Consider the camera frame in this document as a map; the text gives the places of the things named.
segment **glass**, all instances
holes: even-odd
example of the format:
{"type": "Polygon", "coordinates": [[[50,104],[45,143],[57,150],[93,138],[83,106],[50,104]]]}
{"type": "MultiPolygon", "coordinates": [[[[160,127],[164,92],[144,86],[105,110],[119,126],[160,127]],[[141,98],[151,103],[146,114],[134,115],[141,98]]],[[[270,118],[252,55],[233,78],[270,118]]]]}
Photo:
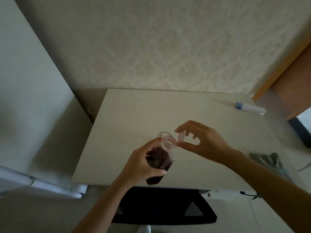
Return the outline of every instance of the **glass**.
{"type": "MultiPolygon", "coordinates": [[[[168,132],[160,132],[157,137],[163,137],[163,139],[146,153],[146,160],[150,167],[167,171],[175,161],[176,140],[168,132]]],[[[154,185],[158,184],[162,178],[163,176],[151,177],[146,182],[148,185],[154,185]]]]}

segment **right hand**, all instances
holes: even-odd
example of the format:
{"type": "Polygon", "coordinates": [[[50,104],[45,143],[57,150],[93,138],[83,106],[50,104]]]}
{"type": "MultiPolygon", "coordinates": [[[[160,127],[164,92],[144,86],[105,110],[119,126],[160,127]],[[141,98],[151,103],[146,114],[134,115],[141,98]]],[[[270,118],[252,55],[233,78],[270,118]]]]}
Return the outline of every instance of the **right hand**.
{"type": "Polygon", "coordinates": [[[177,146],[214,162],[227,165],[234,159],[245,156],[243,153],[229,146],[215,129],[207,127],[199,122],[189,120],[175,130],[175,132],[182,131],[186,131],[186,136],[192,133],[194,139],[198,137],[200,139],[200,144],[193,145],[181,141],[177,143],[177,146]]]}

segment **hand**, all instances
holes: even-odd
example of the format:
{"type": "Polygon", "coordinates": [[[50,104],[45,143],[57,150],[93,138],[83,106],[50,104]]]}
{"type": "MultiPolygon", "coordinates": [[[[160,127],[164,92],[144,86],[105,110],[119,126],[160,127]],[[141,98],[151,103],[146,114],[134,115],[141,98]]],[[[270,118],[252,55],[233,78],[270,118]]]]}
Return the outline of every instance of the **hand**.
{"type": "Polygon", "coordinates": [[[156,138],[136,149],[131,154],[124,166],[119,178],[126,181],[131,187],[154,176],[163,176],[166,171],[152,168],[146,161],[146,153],[161,142],[162,138],[156,138]]]}
{"type": "Polygon", "coordinates": [[[186,131],[186,136],[188,136],[189,133],[192,133],[194,139],[198,137],[200,139],[200,144],[193,145],[181,141],[177,143],[177,146],[196,153],[204,158],[227,165],[237,157],[244,157],[243,153],[229,146],[228,143],[213,128],[189,120],[175,130],[175,132],[182,131],[186,131]]]}

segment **patterned wallpaper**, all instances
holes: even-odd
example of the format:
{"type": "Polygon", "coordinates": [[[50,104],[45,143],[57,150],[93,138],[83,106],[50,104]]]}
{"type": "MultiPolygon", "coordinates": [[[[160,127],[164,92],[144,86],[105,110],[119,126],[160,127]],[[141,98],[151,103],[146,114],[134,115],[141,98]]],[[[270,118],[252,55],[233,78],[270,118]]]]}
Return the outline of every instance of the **patterned wallpaper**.
{"type": "Polygon", "coordinates": [[[311,0],[15,0],[95,117],[104,88],[249,93],[311,0]]]}

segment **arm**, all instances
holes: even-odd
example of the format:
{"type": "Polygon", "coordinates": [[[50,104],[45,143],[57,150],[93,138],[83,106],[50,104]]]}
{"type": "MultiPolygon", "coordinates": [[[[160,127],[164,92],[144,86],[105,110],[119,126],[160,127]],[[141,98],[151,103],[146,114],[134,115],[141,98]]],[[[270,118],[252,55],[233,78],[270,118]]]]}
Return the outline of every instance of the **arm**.
{"type": "Polygon", "coordinates": [[[166,171],[151,168],[146,161],[146,153],[157,145],[161,138],[156,138],[134,150],[124,166],[120,175],[104,192],[102,198],[95,204],[90,212],[72,230],[75,232],[106,232],[119,203],[125,193],[134,185],[154,176],[163,176],[166,171]]]}
{"type": "Polygon", "coordinates": [[[179,147],[227,166],[258,192],[293,231],[311,232],[311,194],[230,147],[213,128],[188,121],[175,130],[181,131],[198,137],[200,144],[179,142],[179,147]]]}

